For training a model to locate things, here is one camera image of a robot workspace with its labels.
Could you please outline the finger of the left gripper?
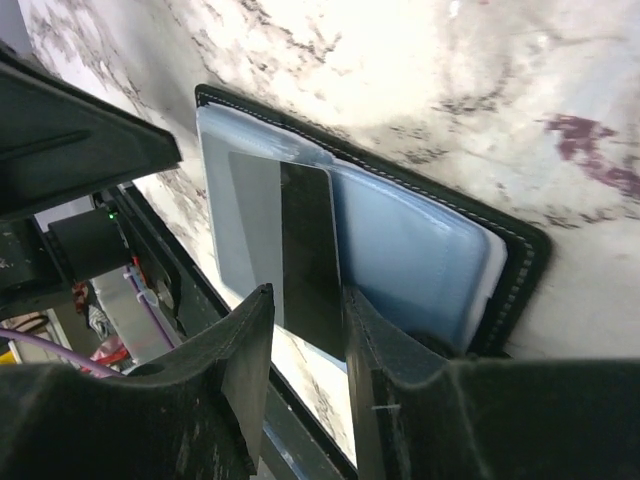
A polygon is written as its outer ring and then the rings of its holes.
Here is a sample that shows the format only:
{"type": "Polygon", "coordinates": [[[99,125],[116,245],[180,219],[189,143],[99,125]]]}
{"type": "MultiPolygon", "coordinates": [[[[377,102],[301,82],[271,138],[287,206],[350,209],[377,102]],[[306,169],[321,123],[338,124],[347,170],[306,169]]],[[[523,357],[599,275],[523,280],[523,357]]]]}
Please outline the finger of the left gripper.
{"type": "Polygon", "coordinates": [[[1,217],[24,218],[176,167],[168,131],[1,46],[1,217]]]}

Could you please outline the black card holder wallet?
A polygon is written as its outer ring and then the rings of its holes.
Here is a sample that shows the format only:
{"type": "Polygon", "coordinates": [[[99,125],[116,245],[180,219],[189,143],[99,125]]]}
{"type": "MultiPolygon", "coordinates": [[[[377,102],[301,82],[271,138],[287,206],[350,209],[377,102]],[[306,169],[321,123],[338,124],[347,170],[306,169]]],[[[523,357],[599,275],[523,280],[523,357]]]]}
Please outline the black card holder wallet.
{"type": "Polygon", "coordinates": [[[232,152],[321,168],[332,183],[341,287],[387,321],[455,350],[499,355],[546,270],[542,230],[225,89],[195,89],[215,258],[238,295],[256,286],[232,152]]]}

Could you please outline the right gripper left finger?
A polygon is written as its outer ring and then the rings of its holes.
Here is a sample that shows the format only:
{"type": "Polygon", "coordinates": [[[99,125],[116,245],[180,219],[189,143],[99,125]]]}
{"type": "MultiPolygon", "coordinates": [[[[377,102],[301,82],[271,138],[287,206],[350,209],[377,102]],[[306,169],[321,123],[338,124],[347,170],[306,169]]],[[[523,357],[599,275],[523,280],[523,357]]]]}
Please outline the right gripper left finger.
{"type": "Polygon", "coordinates": [[[274,327],[270,285],[127,376],[1,370],[5,479],[247,479],[257,472],[274,327]]]}

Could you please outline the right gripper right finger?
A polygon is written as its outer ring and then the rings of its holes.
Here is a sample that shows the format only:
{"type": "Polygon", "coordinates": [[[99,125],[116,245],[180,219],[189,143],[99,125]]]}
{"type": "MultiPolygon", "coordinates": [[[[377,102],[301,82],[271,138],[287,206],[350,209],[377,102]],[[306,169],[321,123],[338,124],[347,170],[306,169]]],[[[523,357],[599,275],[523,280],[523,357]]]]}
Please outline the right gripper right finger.
{"type": "Polygon", "coordinates": [[[343,292],[362,479],[635,479],[639,363],[448,359],[343,292]]]}

